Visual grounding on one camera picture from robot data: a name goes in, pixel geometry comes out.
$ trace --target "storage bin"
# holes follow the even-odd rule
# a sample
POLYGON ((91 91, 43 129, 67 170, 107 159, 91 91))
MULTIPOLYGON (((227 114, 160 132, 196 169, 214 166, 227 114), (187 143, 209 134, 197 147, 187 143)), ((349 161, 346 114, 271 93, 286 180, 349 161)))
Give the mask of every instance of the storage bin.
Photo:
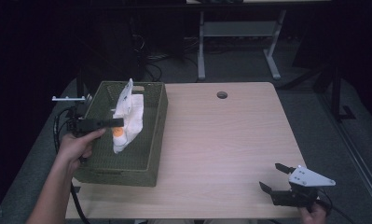
MULTIPOLYGON (((103 81, 92 99, 86 119, 111 119, 128 82, 103 81)), ((143 129, 118 154, 110 129, 93 142, 92 156, 75 172, 82 183, 155 187, 168 97, 164 83, 134 82, 133 94, 144 95, 143 129)))

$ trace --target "wooden table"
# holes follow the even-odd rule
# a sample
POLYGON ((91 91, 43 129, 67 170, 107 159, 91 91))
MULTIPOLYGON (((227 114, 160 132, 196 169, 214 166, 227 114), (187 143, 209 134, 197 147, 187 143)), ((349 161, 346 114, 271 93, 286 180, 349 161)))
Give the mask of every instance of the wooden table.
MULTIPOLYGON (((270 83, 167 84, 168 114, 154 188, 82 184, 88 218, 282 218, 258 182, 290 189, 274 163, 305 165, 270 83), (219 91, 227 99, 219 99, 219 91)), ((67 218, 78 218, 72 199, 67 218)))

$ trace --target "white frame leg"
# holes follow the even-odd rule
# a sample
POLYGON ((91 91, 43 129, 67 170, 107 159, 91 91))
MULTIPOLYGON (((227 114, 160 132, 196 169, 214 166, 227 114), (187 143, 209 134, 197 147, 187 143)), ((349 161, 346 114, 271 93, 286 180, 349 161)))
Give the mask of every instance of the white frame leg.
POLYGON ((281 14, 279 15, 279 19, 276 22, 275 30, 273 31, 272 36, 272 43, 270 44, 269 49, 264 49, 264 56, 267 60, 269 70, 273 76, 273 79, 281 79, 281 75, 279 74, 278 67, 276 66, 275 61, 273 60, 273 51, 275 50, 276 43, 278 42, 279 34, 281 33, 282 24, 284 21, 286 10, 282 10, 281 14))
POLYGON ((198 80, 204 80, 205 59, 203 57, 203 11, 200 13, 200 51, 198 52, 198 80))

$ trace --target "human hand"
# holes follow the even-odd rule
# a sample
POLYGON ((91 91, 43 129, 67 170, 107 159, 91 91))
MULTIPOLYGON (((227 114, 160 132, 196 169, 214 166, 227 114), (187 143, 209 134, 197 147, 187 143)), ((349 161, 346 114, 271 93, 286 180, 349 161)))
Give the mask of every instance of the human hand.
POLYGON ((87 158, 92 155, 92 141, 104 133, 105 129, 100 129, 79 138, 70 133, 64 135, 55 161, 67 165, 73 172, 80 166, 80 157, 87 158))
POLYGON ((302 224, 325 224, 325 209, 317 203, 311 207, 311 212, 306 207, 298 208, 302 224))

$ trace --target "white cloth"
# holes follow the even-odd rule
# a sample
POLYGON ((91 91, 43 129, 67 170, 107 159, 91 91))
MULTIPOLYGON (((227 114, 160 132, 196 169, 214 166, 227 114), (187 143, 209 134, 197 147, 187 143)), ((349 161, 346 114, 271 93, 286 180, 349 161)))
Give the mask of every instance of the white cloth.
POLYGON ((113 129, 113 150, 118 153, 131 142, 143 129, 144 96, 132 94, 133 81, 124 88, 117 101, 113 119, 124 119, 122 130, 113 129))

